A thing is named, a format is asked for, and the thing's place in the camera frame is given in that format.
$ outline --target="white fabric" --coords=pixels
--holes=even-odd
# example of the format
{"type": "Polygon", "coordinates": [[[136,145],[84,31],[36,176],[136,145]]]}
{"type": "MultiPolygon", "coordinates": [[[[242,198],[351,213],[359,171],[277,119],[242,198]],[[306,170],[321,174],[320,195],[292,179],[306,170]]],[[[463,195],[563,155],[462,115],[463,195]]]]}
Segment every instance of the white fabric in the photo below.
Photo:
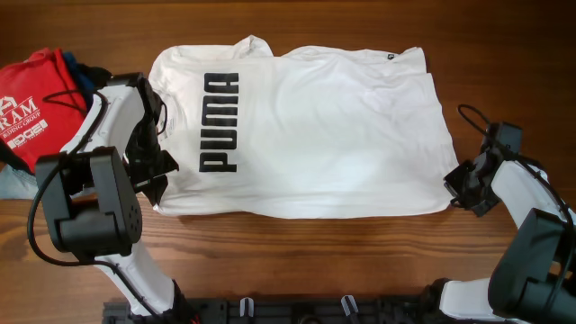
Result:
{"type": "Polygon", "coordinates": [[[160,137],[180,165],[155,210],[245,211],[281,218],[415,215],[443,210],[457,166],[424,53],[317,46],[274,57],[250,36],[234,46],[177,46],[149,75],[168,109],[160,137]],[[204,74],[238,73],[236,127],[203,126],[204,74]],[[200,149],[202,129],[237,131],[237,147],[200,149]],[[225,152],[237,172],[199,172],[225,152]]]}

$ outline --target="brown table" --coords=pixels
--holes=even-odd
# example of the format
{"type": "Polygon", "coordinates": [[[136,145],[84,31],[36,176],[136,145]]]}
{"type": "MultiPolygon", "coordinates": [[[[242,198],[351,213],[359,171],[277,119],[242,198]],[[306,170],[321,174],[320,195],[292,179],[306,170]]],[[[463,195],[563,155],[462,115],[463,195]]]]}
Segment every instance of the brown table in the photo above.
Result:
{"type": "MultiPolygon", "coordinates": [[[[475,157],[481,141],[455,111],[468,103],[525,128],[523,152],[547,166],[568,202],[576,198],[573,2],[23,2],[0,5],[2,65],[61,47],[113,73],[149,72],[167,47],[232,44],[249,34],[276,55],[311,44],[395,52],[420,46],[460,160],[475,157]]],[[[482,219],[449,209],[276,220],[246,213],[168,218],[141,204],[144,242],[189,297],[418,293],[439,277],[490,276],[516,231],[504,206],[482,219]]],[[[99,323],[102,303],[121,294],[94,268],[63,269],[34,256],[25,234],[29,206],[0,202],[0,323],[99,323]]],[[[56,255],[42,217],[37,228],[43,248],[56,255]]]]}

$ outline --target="black cable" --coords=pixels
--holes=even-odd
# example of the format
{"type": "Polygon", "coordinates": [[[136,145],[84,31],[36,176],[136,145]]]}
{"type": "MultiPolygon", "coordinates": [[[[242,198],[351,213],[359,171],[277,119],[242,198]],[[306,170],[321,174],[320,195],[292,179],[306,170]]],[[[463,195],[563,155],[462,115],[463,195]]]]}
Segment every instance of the black cable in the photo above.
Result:
{"type": "Polygon", "coordinates": [[[162,130],[156,133],[156,135],[162,134],[166,130],[166,124],[168,123],[168,107],[166,107],[166,104],[164,102],[162,102],[161,106],[164,107],[164,125],[162,126],[162,130]]]}
{"type": "Polygon", "coordinates": [[[146,303],[144,298],[142,296],[140,296],[138,294],[138,292],[136,292],[136,289],[134,289],[132,284],[124,276],[122,271],[120,271],[120,268],[117,265],[110,263],[110,262],[96,261],[96,260],[90,261],[90,262],[82,262],[82,261],[71,261],[70,262],[70,261],[57,260],[55,258],[47,256],[44,252],[42,252],[42,250],[38,246],[38,243],[36,242],[36,236],[34,235],[34,219],[36,218],[36,211],[38,210],[38,205],[40,204],[42,196],[46,192],[46,189],[48,188],[48,185],[50,184],[50,182],[52,181],[54,176],[56,176],[56,174],[62,169],[62,167],[64,167],[67,164],[67,162],[81,148],[83,148],[86,145],[86,143],[90,140],[90,137],[94,133],[96,127],[98,127],[98,125],[102,121],[102,118],[104,117],[105,112],[108,108],[108,100],[106,100],[106,97],[103,94],[99,93],[98,91],[85,92],[82,90],[67,90],[67,91],[62,91],[62,92],[58,92],[55,94],[50,94],[50,95],[44,97],[43,101],[48,102],[48,103],[53,103],[53,104],[65,104],[65,103],[61,103],[58,101],[51,101],[50,98],[57,97],[59,95],[69,95],[72,93],[87,93],[87,94],[98,95],[102,101],[102,106],[100,108],[100,111],[96,115],[96,118],[94,119],[94,121],[92,122],[90,127],[88,128],[88,131],[86,132],[86,134],[80,139],[78,144],[74,148],[72,148],[72,150],[70,150],[67,153],[66,157],[64,157],[62,160],[60,160],[58,162],[58,164],[50,171],[46,180],[44,180],[44,182],[42,182],[42,184],[38,187],[38,192],[36,193],[36,195],[34,196],[34,199],[32,200],[32,205],[30,207],[30,213],[28,214],[28,225],[27,225],[28,242],[30,243],[32,251],[34,251],[36,256],[38,256],[40,259],[42,259],[42,260],[44,260],[50,264],[53,264],[55,266],[106,266],[106,267],[110,268],[115,275],[118,275],[118,277],[120,278],[122,283],[126,286],[126,288],[128,288],[130,293],[142,305],[142,307],[144,307],[144,309],[146,311],[148,311],[156,320],[161,320],[160,316],[158,314],[156,314],[156,312],[154,310],[152,310],[152,308],[146,303]]]}
{"type": "Polygon", "coordinates": [[[566,205],[566,203],[564,203],[564,201],[560,198],[560,195],[554,190],[554,188],[540,176],[540,173],[536,172],[526,162],[526,159],[524,157],[510,151],[509,148],[507,148],[502,143],[500,143],[499,141],[494,139],[490,134],[488,134],[488,132],[486,132],[486,130],[483,130],[480,126],[478,126],[478,124],[476,124],[468,116],[466,116],[466,114],[463,112],[463,108],[466,108],[468,110],[471,110],[471,111],[477,113],[487,124],[490,124],[490,121],[488,120],[488,118],[486,118],[486,116],[484,116],[484,114],[481,113],[478,109],[476,109],[470,105],[467,105],[467,104],[458,105],[458,112],[467,122],[469,122],[477,131],[479,131],[482,135],[484,135],[484,137],[486,139],[488,139],[490,142],[492,142],[494,145],[496,145],[496,147],[498,149],[500,149],[500,151],[502,151],[502,154],[508,155],[508,158],[510,160],[517,161],[526,171],[528,171],[528,173],[531,176],[533,176],[536,180],[538,180],[540,185],[542,185],[548,191],[548,193],[550,193],[550,195],[554,198],[556,203],[560,206],[560,211],[564,214],[564,216],[566,217],[566,221],[568,222],[568,235],[570,238],[570,249],[568,250],[568,256],[565,258],[564,262],[562,263],[562,269],[560,271],[560,275],[559,275],[558,279],[556,279],[556,283],[554,285],[554,288],[552,289],[552,291],[548,295],[548,298],[546,299],[546,304],[544,305],[544,310],[541,313],[540,320],[542,322],[544,322],[544,319],[548,316],[548,313],[550,312],[552,305],[554,304],[556,296],[558,295],[558,293],[560,292],[560,290],[562,288],[562,284],[566,278],[566,275],[568,274],[568,271],[572,267],[572,256],[574,253],[573,251],[576,248],[576,230],[574,229],[574,220],[572,219],[572,215],[568,211],[568,206],[566,205]]]}

